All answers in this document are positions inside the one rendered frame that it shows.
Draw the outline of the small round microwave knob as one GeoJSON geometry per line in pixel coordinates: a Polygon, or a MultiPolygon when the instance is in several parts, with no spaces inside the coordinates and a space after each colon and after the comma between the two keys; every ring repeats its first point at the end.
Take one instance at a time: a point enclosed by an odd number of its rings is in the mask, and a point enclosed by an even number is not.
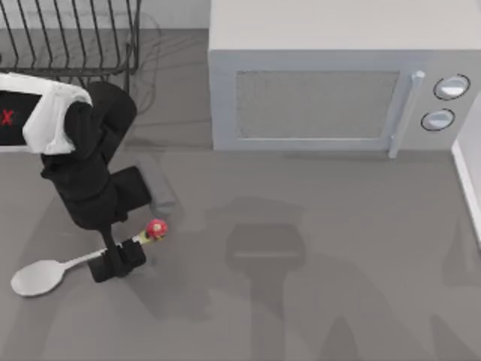
{"type": "Polygon", "coordinates": [[[440,132],[449,128],[455,121],[455,113],[450,109],[443,108],[425,114],[421,121],[421,127],[428,132],[440,132]]]}

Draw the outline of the white spoon with red knob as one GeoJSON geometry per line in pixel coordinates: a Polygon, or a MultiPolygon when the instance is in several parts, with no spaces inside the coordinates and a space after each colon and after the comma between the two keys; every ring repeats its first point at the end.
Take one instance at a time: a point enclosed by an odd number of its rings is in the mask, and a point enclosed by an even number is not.
{"type": "MultiPolygon", "coordinates": [[[[142,250],[142,246],[163,239],[168,232],[168,224],[164,220],[153,219],[138,235],[116,244],[117,250],[134,245],[142,250]]],[[[19,296],[35,297],[49,293],[59,286],[65,273],[82,264],[94,260],[104,260],[107,248],[96,250],[66,262],[53,259],[41,259],[17,271],[11,278],[11,288],[19,296]]]]}

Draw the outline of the microwave oven door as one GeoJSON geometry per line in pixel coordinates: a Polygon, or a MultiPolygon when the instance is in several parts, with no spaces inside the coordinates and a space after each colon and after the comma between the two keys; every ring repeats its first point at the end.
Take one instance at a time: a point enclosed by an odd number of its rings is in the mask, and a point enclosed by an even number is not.
{"type": "Polygon", "coordinates": [[[211,50],[217,150],[389,151],[425,55],[402,50],[211,50]]]}

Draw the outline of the pale grey microwave oven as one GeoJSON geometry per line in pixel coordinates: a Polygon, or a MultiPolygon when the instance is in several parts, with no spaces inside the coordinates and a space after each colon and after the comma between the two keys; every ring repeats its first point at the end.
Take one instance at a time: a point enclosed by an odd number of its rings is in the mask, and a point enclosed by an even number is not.
{"type": "Polygon", "coordinates": [[[481,101],[481,0],[212,0],[211,50],[423,53],[425,82],[400,151],[450,149],[481,101]],[[470,89],[454,100],[438,99],[436,82],[456,74],[469,78],[470,89]],[[424,130],[422,117],[443,108],[455,113],[454,123],[424,130]]]}

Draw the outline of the large round microwave knob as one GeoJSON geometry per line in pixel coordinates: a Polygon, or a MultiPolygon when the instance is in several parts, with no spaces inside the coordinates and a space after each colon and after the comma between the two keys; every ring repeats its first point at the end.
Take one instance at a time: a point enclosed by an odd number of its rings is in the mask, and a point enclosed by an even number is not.
{"type": "Polygon", "coordinates": [[[450,101],[463,96],[470,89],[470,80],[463,74],[439,79],[434,85],[434,95],[443,101],[450,101]]]}

